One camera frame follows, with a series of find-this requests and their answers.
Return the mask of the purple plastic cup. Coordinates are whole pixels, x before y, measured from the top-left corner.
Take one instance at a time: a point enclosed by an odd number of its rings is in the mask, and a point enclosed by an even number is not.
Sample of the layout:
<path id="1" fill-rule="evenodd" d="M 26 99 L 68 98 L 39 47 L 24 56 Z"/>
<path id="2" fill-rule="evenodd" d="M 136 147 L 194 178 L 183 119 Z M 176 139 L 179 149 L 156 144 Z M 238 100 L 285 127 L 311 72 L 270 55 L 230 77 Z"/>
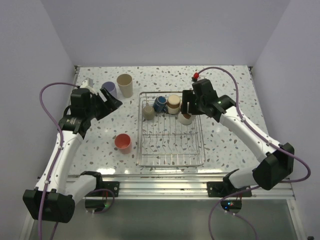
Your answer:
<path id="1" fill-rule="evenodd" d="M 117 98 L 117 88 L 115 83 L 107 81 L 102 84 L 102 87 L 105 88 L 114 98 Z"/>

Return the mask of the steel cup with handle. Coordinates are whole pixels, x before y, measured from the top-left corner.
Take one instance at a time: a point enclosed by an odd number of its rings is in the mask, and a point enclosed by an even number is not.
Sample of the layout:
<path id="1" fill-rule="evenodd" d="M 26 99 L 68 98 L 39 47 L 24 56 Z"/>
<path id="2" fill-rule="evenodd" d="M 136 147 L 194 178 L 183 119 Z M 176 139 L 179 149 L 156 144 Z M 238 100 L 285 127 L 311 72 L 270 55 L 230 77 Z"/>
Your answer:
<path id="1" fill-rule="evenodd" d="M 182 114 L 181 112 L 178 114 L 178 121 L 184 125 L 184 126 L 188 126 L 191 125 L 192 122 L 195 120 L 196 116 L 192 115 L 192 114 Z"/>

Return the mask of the dark blue mug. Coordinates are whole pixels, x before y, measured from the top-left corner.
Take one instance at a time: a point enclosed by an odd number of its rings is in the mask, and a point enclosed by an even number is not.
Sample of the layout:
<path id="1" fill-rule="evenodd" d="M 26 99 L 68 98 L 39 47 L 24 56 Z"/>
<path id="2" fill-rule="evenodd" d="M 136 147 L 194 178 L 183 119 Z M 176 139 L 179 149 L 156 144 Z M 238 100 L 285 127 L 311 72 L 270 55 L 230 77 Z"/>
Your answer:
<path id="1" fill-rule="evenodd" d="M 158 96 L 153 103 L 153 108 L 156 113 L 167 113 L 167 100 L 164 96 Z"/>

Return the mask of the small grey-green mug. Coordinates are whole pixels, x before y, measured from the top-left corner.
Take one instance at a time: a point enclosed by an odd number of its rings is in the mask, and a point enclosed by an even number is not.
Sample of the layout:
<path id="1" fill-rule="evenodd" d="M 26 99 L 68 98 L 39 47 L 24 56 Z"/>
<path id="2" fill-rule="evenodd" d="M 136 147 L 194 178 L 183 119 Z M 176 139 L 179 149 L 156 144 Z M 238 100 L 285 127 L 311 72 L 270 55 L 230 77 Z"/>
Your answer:
<path id="1" fill-rule="evenodd" d="M 151 105 L 146 105 L 142 110 L 142 115 L 147 121 L 153 120 L 155 114 L 155 109 Z"/>

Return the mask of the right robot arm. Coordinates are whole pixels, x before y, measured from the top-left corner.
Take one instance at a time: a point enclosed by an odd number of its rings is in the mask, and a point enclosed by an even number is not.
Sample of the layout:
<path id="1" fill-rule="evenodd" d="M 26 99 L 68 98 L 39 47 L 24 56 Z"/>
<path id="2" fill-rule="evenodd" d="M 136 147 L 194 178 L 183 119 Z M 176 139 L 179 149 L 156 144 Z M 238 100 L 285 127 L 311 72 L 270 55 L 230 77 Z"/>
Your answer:
<path id="1" fill-rule="evenodd" d="M 213 118 L 231 130 L 258 160 L 258 166 L 233 170 L 223 178 L 222 191 L 227 196 L 235 196 L 252 185 L 271 190 L 293 172 L 293 146 L 267 137 L 256 125 L 246 126 L 246 117 L 237 112 L 236 102 L 227 95 L 218 96 L 210 80 L 199 80 L 191 90 L 183 90 L 181 112 Z"/>

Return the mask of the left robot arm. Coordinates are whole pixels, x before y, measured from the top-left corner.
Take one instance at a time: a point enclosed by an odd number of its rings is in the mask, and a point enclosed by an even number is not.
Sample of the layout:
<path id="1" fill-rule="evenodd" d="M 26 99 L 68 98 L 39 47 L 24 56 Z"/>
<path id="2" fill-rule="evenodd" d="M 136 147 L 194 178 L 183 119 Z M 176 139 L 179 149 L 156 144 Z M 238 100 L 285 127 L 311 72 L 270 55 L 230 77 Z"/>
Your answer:
<path id="1" fill-rule="evenodd" d="M 96 197 L 108 190 L 101 173 L 96 171 L 84 171 L 71 186 L 66 186 L 73 159 L 92 119 L 101 120 L 123 104 L 104 87 L 100 92 L 104 98 L 87 88 L 72 91 L 70 105 L 58 122 L 56 144 L 47 167 L 34 189 L 25 190 L 22 197 L 33 219 L 68 223 L 82 198 L 89 194 Z"/>

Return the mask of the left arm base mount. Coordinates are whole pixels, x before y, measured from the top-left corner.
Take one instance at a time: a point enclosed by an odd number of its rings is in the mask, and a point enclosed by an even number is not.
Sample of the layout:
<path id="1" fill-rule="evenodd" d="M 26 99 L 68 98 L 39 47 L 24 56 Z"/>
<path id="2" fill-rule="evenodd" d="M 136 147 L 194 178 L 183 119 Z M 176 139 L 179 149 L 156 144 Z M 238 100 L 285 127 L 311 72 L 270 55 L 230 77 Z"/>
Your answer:
<path id="1" fill-rule="evenodd" d="M 102 187 L 99 190 L 89 192 L 85 197 L 107 197 L 117 198 L 120 190 L 119 181 L 104 181 Z"/>

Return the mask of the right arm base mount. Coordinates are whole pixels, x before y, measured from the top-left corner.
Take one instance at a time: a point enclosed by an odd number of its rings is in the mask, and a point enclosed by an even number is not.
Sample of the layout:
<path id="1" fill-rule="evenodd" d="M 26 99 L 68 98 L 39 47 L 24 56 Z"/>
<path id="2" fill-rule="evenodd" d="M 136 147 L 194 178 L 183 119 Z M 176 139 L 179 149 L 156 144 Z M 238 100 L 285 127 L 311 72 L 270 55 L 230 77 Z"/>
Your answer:
<path id="1" fill-rule="evenodd" d="M 207 194 L 210 198 L 223 198 L 230 194 L 244 191 L 249 188 L 250 186 L 235 188 L 231 184 L 224 183 L 223 181 L 208 181 L 206 183 Z"/>

